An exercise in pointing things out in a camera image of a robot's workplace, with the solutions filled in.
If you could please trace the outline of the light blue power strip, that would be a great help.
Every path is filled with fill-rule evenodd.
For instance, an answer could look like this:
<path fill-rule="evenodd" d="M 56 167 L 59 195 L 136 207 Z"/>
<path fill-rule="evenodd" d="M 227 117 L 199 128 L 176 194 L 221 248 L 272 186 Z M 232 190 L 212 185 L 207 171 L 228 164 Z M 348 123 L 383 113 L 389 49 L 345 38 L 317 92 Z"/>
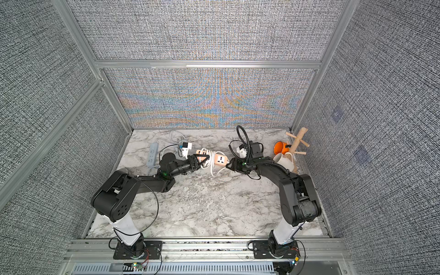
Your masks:
<path fill-rule="evenodd" d="M 176 149 L 176 153 L 179 157 L 183 157 L 182 146 L 183 143 L 187 142 L 186 137 L 178 131 L 171 130 L 169 132 L 168 139 L 158 138 L 157 142 L 150 144 L 149 152 L 147 155 L 147 168 L 157 168 L 158 155 L 165 153 L 168 149 Z"/>

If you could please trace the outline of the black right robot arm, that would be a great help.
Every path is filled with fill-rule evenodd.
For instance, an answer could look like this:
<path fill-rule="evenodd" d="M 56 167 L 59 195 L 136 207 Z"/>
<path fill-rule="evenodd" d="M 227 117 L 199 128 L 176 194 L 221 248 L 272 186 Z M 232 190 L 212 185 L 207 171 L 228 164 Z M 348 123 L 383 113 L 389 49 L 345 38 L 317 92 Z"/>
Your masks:
<path fill-rule="evenodd" d="M 322 214 L 314 183 L 307 174 L 291 172 L 270 157 L 252 160 L 233 158 L 226 168 L 245 175 L 254 171 L 278 187 L 283 219 L 268 238 L 268 250 L 275 257 L 294 249 L 295 235 Z"/>

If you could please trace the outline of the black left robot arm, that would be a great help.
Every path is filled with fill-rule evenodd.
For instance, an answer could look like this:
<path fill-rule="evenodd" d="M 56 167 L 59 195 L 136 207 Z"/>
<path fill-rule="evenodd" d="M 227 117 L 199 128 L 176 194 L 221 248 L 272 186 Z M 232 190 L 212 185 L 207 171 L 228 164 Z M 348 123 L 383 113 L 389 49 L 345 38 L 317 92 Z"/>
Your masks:
<path fill-rule="evenodd" d="M 129 216 L 135 197 L 141 193 L 170 191 L 176 176 L 199 170 L 209 159 L 209 155 L 194 154 L 180 160 L 173 153 L 166 153 L 153 176 L 132 176 L 125 170 L 117 170 L 92 196 L 91 206 L 109 220 L 119 242 L 132 247 L 142 237 Z"/>

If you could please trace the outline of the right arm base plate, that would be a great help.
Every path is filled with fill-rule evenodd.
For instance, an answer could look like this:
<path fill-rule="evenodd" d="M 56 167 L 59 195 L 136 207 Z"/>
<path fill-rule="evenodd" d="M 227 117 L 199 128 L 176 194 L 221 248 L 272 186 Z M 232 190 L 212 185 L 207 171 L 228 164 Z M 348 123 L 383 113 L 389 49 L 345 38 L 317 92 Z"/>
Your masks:
<path fill-rule="evenodd" d="M 287 244 L 278 244 L 276 241 L 270 240 L 253 240 L 250 243 L 251 250 L 255 259 L 295 259 L 301 257 L 300 249 L 297 241 Z"/>

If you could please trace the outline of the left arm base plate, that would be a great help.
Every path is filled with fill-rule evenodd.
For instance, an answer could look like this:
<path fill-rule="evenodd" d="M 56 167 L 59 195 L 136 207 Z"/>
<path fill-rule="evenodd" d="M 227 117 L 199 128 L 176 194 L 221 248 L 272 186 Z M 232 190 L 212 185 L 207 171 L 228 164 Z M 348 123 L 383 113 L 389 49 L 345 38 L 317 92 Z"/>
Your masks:
<path fill-rule="evenodd" d="M 113 254 L 114 260 L 159 260 L 162 241 L 138 241 L 133 246 L 118 242 Z"/>

